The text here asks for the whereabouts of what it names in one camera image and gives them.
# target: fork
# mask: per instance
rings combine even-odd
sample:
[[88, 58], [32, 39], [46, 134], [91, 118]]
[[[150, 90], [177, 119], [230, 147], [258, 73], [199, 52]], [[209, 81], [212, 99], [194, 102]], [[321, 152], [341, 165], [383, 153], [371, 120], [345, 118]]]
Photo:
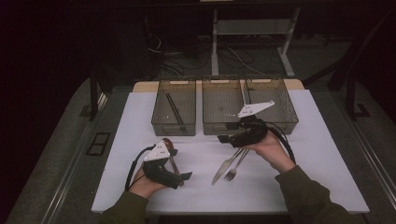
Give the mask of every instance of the fork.
[[238, 168], [239, 164], [241, 163], [241, 161], [246, 157], [246, 155], [248, 154], [249, 149], [244, 149], [244, 151], [242, 152], [242, 156], [241, 158], [239, 158], [238, 163], [235, 165], [235, 167], [233, 169], [231, 169], [226, 176], [224, 176], [224, 179], [226, 179], [227, 181], [231, 181], [235, 176], [236, 176], [236, 168]]

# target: storage tray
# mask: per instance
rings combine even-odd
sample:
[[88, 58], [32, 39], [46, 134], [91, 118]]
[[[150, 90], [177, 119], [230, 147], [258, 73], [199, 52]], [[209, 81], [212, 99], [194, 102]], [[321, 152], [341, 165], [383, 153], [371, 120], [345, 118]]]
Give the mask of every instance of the storage tray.
[[244, 106], [239, 76], [203, 76], [202, 90], [204, 134], [241, 133], [235, 127]]
[[151, 124], [157, 136], [194, 136], [195, 77], [162, 77]]
[[257, 113], [256, 117], [270, 122], [267, 123], [268, 126], [277, 126], [283, 133], [291, 134], [299, 120], [284, 80], [279, 77], [263, 79], [262, 76], [251, 75], [246, 76], [245, 83], [251, 104], [271, 100], [275, 102], [275, 105]]

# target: person's left hand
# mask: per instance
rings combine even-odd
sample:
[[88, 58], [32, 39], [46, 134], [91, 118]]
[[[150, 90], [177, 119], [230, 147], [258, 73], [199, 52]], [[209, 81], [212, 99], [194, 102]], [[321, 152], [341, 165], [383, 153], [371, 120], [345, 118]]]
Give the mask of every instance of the person's left hand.
[[167, 188], [163, 184], [148, 179], [145, 176], [145, 173], [142, 168], [143, 168], [143, 164], [142, 166], [140, 166], [140, 169], [134, 175], [133, 184], [128, 191], [148, 199], [156, 191]]

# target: dark background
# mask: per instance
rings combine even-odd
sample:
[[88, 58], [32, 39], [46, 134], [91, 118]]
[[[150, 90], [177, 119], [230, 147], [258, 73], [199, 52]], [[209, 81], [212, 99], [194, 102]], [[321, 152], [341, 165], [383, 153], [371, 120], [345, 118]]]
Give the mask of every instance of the dark background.
[[[378, 10], [382, 6], [366, 2], [354, 7], [303, 7], [295, 35], [356, 36], [383, 14]], [[260, 15], [258, 10], [238, 12], [244, 18]], [[0, 223], [7, 220], [70, 98], [92, 72], [99, 76], [104, 91], [155, 76], [155, 61], [146, 50], [149, 33], [141, 20], [143, 13], [86, 11], [72, 8], [69, 2], [45, 0], [0, 3], [0, 74], [4, 79]], [[192, 40], [180, 46], [192, 53], [195, 37], [211, 32], [210, 11], [157, 11], [154, 19], [156, 26], [151, 31], [163, 36], [169, 45]], [[361, 58], [361, 66], [354, 70], [362, 74], [361, 82], [393, 120], [396, 111], [390, 96], [395, 95], [396, 76], [390, 68], [395, 57], [389, 54], [395, 52], [395, 35], [394, 25], [387, 22]]]

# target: dark sleeve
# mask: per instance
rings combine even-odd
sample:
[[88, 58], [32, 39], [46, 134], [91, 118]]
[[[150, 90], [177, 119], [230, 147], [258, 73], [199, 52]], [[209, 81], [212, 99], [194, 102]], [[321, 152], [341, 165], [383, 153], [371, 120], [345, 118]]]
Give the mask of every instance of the dark sleeve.
[[149, 200], [124, 191], [119, 200], [99, 216], [99, 224], [133, 223], [144, 224]]
[[295, 224], [354, 223], [344, 207], [332, 203], [330, 191], [311, 180], [299, 166], [278, 175], [276, 181]]

